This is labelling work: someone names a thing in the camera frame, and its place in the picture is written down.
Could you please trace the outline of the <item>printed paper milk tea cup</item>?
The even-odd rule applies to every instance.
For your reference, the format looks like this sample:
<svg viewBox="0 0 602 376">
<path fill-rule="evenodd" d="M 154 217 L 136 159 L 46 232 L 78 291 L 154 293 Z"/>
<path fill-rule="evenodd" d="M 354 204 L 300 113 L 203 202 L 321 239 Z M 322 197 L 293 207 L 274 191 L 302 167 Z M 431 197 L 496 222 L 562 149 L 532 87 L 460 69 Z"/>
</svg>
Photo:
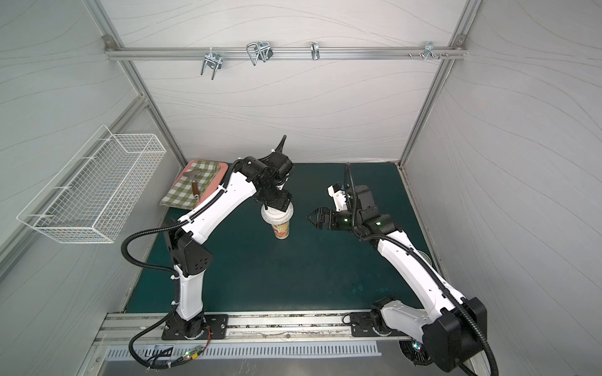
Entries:
<svg viewBox="0 0 602 376">
<path fill-rule="evenodd" d="M 290 222 L 286 221 L 279 224 L 273 224 L 272 230 L 277 239 L 285 240 L 290 234 Z"/>
</svg>

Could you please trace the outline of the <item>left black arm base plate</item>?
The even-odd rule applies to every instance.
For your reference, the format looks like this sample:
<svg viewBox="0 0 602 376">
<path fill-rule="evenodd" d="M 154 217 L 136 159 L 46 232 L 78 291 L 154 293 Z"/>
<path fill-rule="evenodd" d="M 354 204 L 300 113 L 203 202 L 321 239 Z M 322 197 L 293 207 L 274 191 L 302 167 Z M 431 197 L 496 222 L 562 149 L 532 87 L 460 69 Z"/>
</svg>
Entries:
<svg viewBox="0 0 602 376">
<path fill-rule="evenodd" d="M 178 313 L 170 315 L 161 334 L 161 339 L 169 340 L 201 340 L 225 339 L 229 316 L 227 314 L 199 313 L 196 317 L 185 321 Z"/>
</svg>

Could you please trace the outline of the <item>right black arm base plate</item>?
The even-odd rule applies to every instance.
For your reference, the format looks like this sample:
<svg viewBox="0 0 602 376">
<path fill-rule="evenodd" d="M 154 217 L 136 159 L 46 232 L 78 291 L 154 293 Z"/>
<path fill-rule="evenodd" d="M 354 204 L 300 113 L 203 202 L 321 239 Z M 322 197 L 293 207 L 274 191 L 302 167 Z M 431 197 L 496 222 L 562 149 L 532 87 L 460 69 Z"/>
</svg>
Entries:
<svg viewBox="0 0 602 376">
<path fill-rule="evenodd" d="M 351 329 L 354 338 L 388 337 L 391 331 L 380 332 L 372 322 L 371 313 L 368 311 L 356 311 L 345 313 L 342 323 Z"/>
</svg>

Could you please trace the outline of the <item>white plastic cup lid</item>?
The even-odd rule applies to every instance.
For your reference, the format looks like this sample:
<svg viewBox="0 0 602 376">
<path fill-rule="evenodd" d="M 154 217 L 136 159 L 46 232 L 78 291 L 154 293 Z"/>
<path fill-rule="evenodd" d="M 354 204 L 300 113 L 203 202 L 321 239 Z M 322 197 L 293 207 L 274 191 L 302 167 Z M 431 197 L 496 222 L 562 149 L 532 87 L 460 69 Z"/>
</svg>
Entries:
<svg viewBox="0 0 602 376">
<path fill-rule="evenodd" d="M 291 220 L 294 214 L 294 206 L 293 203 L 290 202 L 288 208 L 286 208 L 285 211 L 281 211 L 264 205 L 261 207 L 260 213 L 266 223 L 279 226 Z"/>
</svg>

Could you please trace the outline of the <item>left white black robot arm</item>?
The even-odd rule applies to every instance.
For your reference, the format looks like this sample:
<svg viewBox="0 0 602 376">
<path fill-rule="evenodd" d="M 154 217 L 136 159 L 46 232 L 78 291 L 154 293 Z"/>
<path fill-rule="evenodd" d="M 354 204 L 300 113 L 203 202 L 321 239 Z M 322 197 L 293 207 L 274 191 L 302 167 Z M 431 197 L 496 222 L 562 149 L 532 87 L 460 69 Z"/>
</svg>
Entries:
<svg viewBox="0 0 602 376">
<path fill-rule="evenodd" d="M 197 208 L 180 218 L 182 226 L 169 231 L 169 253 L 178 282 L 177 308 L 166 320 L 180 338 L 196 339 L 207 332 L 202 288 L 213 254 L 204 247 L 210 234 L 249 198 L 260 202 L 260 214 L 278 239 L 289 234 L 294 208 L 284 186 L 293 163 L 274 150 L 264 158 L 237 160 L 227 170 L 217 190 Z"/>
</svg>

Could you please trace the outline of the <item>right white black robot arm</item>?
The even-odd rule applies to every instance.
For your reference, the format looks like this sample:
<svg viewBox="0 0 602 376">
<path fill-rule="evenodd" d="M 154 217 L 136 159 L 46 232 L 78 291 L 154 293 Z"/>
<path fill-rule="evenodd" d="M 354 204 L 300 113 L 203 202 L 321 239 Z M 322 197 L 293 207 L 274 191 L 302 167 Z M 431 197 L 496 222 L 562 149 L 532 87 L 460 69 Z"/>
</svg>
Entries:
<svg viewBox="0 0 602 376">
<path fill-rule="evenodd" d="M 500 373 L 488 342 L 488 312 L 480 299 L 468 299 L 424 258 L 392 217 L 379 212 L 367 186 L 336 183 L 329 187 L 334 208 L 318 208 L 307 217 L 319 230 L 352 233 L 368 242 L 405 280 L 421 303 L 415 309 L 398 299 L 374 303 L 372 327 L 378 335 L 402 332 L 412 338 L 411 353 L 444 372 L 473 372 L 466 362 L 479 353 L 489 372 Z"/>
</svg>

